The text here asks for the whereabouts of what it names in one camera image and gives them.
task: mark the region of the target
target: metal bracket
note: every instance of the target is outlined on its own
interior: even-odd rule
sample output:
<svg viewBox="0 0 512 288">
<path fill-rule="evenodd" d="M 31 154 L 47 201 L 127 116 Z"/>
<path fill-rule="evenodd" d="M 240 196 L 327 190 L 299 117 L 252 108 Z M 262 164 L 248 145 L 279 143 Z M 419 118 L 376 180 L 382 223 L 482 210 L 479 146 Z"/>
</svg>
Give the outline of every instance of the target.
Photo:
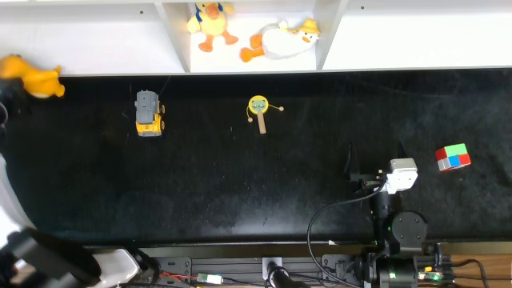
<svg viewBox="0 0 512 288">
<path fill-rule="evenodd" d="M 262 258 L 262 275 L 263 280 L 267 280 L 269 277 L 269 264 L 272 262 L 275 265 L 282 267 L 282 257 L 263 257 Z"/>
<path fill-rule="evenodd" d="M 354 268 L 354 256 L 344 254 L 326 254 L 322 256 L 322 266 L 331 274 L 336 275 L 340 279 L 344 279 L 348 283 L 359 286 L 359 281 L 355 278 L 352 269 Z M 333 280 L 322 272 L 322 279 Z M 336 287 L 339 284 L 321 283 L 326 287 Z"/>
<path fill-rule="evenodd" d="M 192 260 L 190 257 L 155 257 L 160 270 L 170 274 L 189 276 L 192 274 Z M 160 277 L 158 284 L 172 285 L 177 287 L 190 287 L 189 278 L 181 278 L 182 282 L 172 277 Z"/>
</svg>

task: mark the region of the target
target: orange plush toy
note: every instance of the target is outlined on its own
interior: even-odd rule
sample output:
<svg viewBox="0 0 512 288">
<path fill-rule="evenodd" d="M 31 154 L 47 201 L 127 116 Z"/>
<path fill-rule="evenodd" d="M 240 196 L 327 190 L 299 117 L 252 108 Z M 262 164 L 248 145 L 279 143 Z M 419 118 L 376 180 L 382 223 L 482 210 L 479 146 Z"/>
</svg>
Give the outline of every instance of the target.
<svg viewBox="0 0 512 288">
<path fill-rule="evenodd" d="M 17 55 L 0 60 L 0 78 L 20 78 L 23 81 L 23 88 L 36 98 L 64 95 L 64 85 L 58 81 L 60 73 L 60 66 L 54 70 L 38 70 Z"/>
</svg>

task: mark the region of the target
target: stuffed duck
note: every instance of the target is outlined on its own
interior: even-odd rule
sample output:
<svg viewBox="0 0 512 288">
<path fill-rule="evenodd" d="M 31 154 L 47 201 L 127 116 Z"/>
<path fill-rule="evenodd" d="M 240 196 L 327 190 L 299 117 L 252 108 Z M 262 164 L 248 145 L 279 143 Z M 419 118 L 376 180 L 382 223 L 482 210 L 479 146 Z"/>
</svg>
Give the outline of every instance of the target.
<svg viewBox="0 0 512 288">
<path fill-rule="evenodd" d="M 64 95 L 64 85 L 58 81 L 60 73 L 60 66 L 53 70 L 38 70 L 17 55 L 0 60 L 0 78 L 20 78 L 23 81 L 23 88 L 36 98 Z"/>
<path fill-rule="evenodd" d="M 234 13 L 234 8 L 226 2 L 196 2 L 196 13 L 187 24 L 187 29 L 191 33 L 199 30 L 206 35 L 206 40 L 199 44 L 199 49 L 205 52 L 211 52 L 214 48 L 214 38 L 221 35 L 226 40 L 227 45 L 233 45 L 238 42 L 238 38 L 231 35 L 227 30 L 227 18 L 224 12 Z"/>
<path fill-rule="evenodd" d="M 270 59 L 290 58 L 311 49 L 319 35 L 320 30 L 313 19 L 306 19 L 297 30 L 289 29 L 283 20 L 279 25 L 268 25 L 260 34 L 253 35 L 250 38 L 253 49 L 243 48 L 240 57 L 244 62 L 263 55 Z"/>
</svg>

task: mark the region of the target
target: blue cube sticker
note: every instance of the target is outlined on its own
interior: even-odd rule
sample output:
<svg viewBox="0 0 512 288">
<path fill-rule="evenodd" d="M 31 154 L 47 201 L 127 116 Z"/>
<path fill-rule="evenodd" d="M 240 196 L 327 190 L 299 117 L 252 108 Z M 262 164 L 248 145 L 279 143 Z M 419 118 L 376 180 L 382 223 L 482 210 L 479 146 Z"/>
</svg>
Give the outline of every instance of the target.
<svg viewBox="0 0 512 288">
<path fill-rule="evenodd" d="M 461 165 L 461 161 L 458 159 L 458 156 L 450 156 L 448 159 L 450 160 L 450 166 L 452 167 Z"/>
</svg>

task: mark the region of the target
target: red cube face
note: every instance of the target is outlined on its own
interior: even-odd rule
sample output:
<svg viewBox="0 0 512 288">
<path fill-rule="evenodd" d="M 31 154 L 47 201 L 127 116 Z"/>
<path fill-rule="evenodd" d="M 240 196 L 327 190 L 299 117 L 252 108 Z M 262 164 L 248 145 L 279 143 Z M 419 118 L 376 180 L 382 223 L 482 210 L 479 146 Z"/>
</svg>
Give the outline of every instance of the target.
<svg viewBox="0 0 512 288">
<path fill-rule="evenodd" d="M 439 161 L 439 160 L 443 160 L 444 158 L 448 157 L 448 155 L 446 155 L 446 150 L 444 148 L 441 148 L 441 149 L 435 151 L 435 157 Z"/>
<path fill-rule="evenodd" d="M 471 159 L 470 159 L 470 156 L 468 154 L 459 155 L 458 159 L 460 160 L 461 165 L 469 165 L 469 164 L 471 164 Z"/>
</svg>

